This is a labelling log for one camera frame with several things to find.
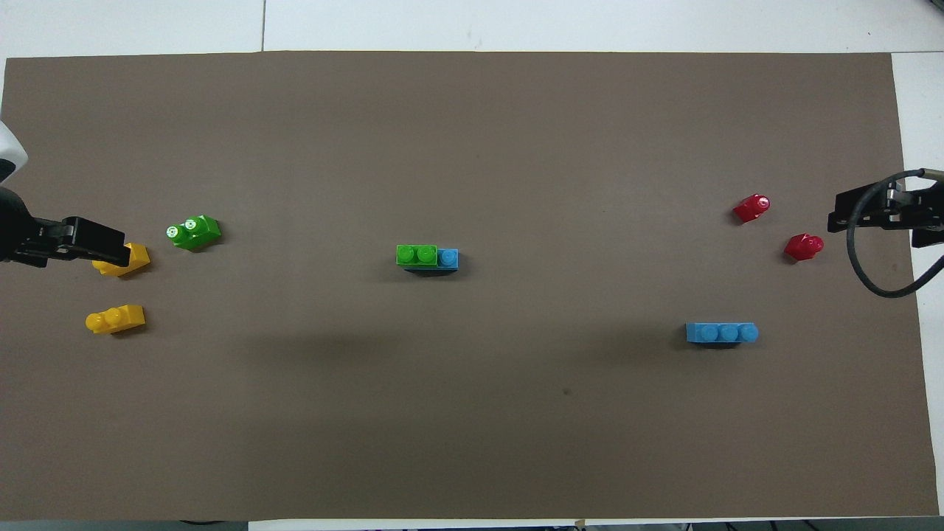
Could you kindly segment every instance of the black cable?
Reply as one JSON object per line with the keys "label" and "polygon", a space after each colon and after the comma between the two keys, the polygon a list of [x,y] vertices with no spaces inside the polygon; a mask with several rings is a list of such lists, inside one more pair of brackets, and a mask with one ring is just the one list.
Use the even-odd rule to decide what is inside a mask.
{"label": "black cable", "polygon": [[901,289],[887,290],[882,289],[881,287],[875,285],[875,283],[868,277],[866,272],[862,269],[862,265],[859,264],[859,257],[855,254],[855,225],[859,222],[859,218],[862,217],[862,211],[866,209],[866,203],[870,199],[875,197],[876,194],[886,189],[888,185],[892,182],[895,182],[899,179],[904,179],[905,177],[922,177],[924,175],[924,168],[917,170],[908,170],[901,173],[896,173],[891,177],[882,179],[875,184],[872,184],[859,200],[855,203],[855,207],[852,208],[852,214],[849,216],[848,227],[846,228],[846,251],[849,252],[849,261],[852,263],[852,270],[855,271],[855,276],[859,277],[859,280],[862,281],[868,291],[871,291],[879,297],[885,297],[887,299],[896,299],[898,297],[904,297],[906,295],[911,295],[918,291],[923,285],[928,283],[932,278],[935,277],[937,273],[944,269],[944,256],[941,256],[937,259],[937,262],[934,263],[923,275],[918,277],[918,279]]}

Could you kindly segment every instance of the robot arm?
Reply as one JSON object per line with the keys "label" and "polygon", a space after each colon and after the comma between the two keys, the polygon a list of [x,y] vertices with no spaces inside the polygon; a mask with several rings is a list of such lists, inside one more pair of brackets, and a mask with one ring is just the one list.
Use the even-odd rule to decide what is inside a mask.
{"label": "robot arm", "polygon": [[[934,180],[928,188],[904,191],[901,181],[907,177]],[[846,251],[852,270],[872,293],[889,299],[910,295],[928,283],[941,269],[939,258],[917,280],[901,289],[888,290],[875,285],[859,264],[855,253],[856,227],[881,227],[887,231],[911,230],[911,247],[922,248],[944,243],[944,171],[920,168],[897,173],[873,184],[837,194],[835,209],[829,214],[829,232],[846,231]]]}
{"label": "robot arm", "polygon": [[[0,122],[0,182],[26,160],[23,146]],[[50,258],[82,258],[127,266],[129,257],[123,232],[74,215],[62,221],[33,217],[19,196],[0,186],[0,262],[45,267]]]}

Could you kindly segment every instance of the white table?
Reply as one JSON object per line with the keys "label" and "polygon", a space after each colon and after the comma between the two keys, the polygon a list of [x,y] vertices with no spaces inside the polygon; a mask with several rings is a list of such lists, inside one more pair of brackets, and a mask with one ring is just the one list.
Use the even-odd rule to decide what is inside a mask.
{"label": "white table", "polygon": [[[4,59],[261,50],[891,52],[904,166],[944,169],[944,12],[924,0],[0,0]],[[882,177],[862,176],[862,183]],[[913,250],[915,271],[942,250]],[[918,306],[944,507],[944,276],[919,291]],[[589,516],[285,520],[250,529],[561,526]]]}

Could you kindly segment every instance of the brown paper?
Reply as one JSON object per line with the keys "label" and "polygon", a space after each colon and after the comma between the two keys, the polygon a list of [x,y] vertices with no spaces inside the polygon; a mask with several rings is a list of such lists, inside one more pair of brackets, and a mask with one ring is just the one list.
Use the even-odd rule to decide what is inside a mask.
{"label": "brown paper", "polygon": [[[0,268],[2,520],[937,513],[915,298],[825,232],[902,169],[888,55],[9,60],[3,105],[33,215],[152,264]],[[196,214],[222,241],[174,248]]]}

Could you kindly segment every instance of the lego stud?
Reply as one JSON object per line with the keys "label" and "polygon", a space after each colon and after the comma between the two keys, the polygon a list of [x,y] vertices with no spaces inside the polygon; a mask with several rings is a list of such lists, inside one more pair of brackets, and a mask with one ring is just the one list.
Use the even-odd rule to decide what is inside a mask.
{"label": "lego stud", "polygon": [[722,324],[717,327],[718,341],[733,343],[737,341],[737,326],[733,324]]}
{"label": "lego stud", "polygon": [[813,258],[821,250],[823,250],[822,238],[803,233],[790,238],[790,241],[786,243],[784,253],[800,261]]}
{"label": "lego stud", "polygon": [[183,228],[191,234],[206,232],[208,227],[207,220],[203,217],[191,217],[183,222]]}
{"label": "lego stud", "polygon": [[757,336],[760,335],[760,331],[757,330],[757,326],[753,323],[745,323],[737,327],[737,331],[741,335],[741,339],[749,343],[757,341]]}
{"label": "lego stud", "polygon": [[179,243],[187,239],[187,233],[182,225],[171,225],[167,228],[167,237],[174,243]]}
{"label": "lego stud", "polygon": [[708,342],[716,341],[717,332],[718,330],[716,324],[706,324],[699,330],[699,339]]}
{"label": "lego stud", "polygon": [[459,252],[454,248],[444,249],[443,252],[439,255],[439,266],[441,267],[452,267],[455,266],[456,260],[459,258]]}
{"label": "lego stud", "polygon": [[89,314],[88,317],[85,317],[85,328],[96,334],[100,334],[105,330],[105,326],[105,318],[101,314]]}
{"label": "lego stud", "polygon": [[413,261],[413,246],[396,246],[396,262],[409,264]]}
{"label": "lego stud", "polygon": [[118,308],[109,308],[102,312],[102,314],[105,315],[105,324],[109,326],[118,326],[121,324],[122,315],[121,310]]}
{"label": "lego stud", "polygon": [[436,246],[419,246],[416,258],[423,264],[436,265]]}
{"label": "lego stud", "polygon": [[747,223],[760,217],[768,208],[770,208],[770,199],[760,194],[754,194],[746,197],[733,210],[742,223]]}

